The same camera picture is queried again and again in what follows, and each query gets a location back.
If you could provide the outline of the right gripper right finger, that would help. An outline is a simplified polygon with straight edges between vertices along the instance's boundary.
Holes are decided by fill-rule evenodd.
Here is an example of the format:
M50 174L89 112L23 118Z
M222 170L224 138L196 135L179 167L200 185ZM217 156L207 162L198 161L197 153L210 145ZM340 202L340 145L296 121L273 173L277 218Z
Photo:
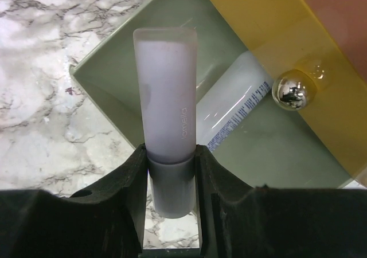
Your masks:
M366 191L251 187L195 152L202 257L365 257Z

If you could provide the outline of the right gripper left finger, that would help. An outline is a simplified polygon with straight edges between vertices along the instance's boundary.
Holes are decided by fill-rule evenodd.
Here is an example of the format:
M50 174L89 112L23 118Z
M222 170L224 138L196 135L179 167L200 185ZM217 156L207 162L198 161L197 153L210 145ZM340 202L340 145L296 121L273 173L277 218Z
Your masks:
M3 190L1 256L138 257L146 194L144 145L68 198L40 189Z

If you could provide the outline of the white round makeup organizer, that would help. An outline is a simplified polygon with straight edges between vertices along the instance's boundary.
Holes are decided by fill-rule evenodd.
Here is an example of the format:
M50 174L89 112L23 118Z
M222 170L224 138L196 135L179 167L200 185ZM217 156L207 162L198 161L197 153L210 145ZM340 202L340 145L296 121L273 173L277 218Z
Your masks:
M353 188L366 166L366 84L315 19L248 49L210 0L147 0L71 68L71 75L132 146L143 142L133 32L197 31L197 132L215 158L252 186ZM305 109L280 108L270 73L296 69L318 90Z

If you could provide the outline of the white spray bottle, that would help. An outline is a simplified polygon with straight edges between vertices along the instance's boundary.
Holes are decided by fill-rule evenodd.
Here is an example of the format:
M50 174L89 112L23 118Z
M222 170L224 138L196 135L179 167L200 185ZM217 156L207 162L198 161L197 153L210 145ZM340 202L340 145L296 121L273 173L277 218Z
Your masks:
M196 142L214 151L269 93L273 79L249 51L197 103Z

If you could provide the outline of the lavender small bottle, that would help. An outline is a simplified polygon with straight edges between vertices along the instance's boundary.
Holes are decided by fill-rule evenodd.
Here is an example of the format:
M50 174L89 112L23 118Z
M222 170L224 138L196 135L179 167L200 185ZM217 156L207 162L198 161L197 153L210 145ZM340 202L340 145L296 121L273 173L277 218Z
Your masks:
M154 209L181 218L196 201L197 33L140 28L133 38Z

